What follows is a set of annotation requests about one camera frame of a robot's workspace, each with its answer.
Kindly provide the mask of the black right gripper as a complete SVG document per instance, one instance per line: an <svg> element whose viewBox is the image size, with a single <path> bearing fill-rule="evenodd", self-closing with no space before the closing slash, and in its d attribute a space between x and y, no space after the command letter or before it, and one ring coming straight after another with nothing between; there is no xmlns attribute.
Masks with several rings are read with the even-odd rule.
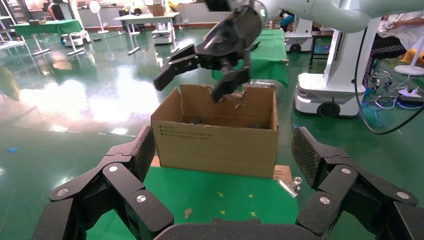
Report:
<svg viewBox="0 0 424 240"><path fill-rule="evenodd" d="M250 59L243 61L240 69L233 67L244 58L245 52L262 31L261 15L254 8L243 5L237 11L229 12L215 25L196 47L193 43L171 51L160 73L154 79L157 91L162 91L175 76L203 69L221 69L223 76L214 87L211 96L215 103L239 86L249 82Z"/></svg>

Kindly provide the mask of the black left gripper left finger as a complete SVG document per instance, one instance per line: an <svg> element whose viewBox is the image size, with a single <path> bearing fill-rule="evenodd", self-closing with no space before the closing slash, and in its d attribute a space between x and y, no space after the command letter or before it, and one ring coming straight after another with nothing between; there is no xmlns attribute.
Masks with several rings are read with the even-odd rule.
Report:
<svg viewBox="0 0 424 240"><path fill-rule="evenodd" d="M152 240L174 224L173 214L144 184L155 156L151 126L109 149L97 166L56 187L34 240L85 240L101 216L115 211L137 240Z"/></svg>

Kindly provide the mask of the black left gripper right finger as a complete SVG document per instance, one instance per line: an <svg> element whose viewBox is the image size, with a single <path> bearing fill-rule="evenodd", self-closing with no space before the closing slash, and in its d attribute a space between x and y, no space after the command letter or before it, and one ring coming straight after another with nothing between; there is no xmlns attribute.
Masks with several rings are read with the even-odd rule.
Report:
<svg viewBox="0 0 424 240"><path fill-rule="evenodd" d="M296 224L326 239L342 213L353 215L377 240L421 240L424 210L409 191L361 168L342 148L295 129L291 151L314 190Z"/></svg>

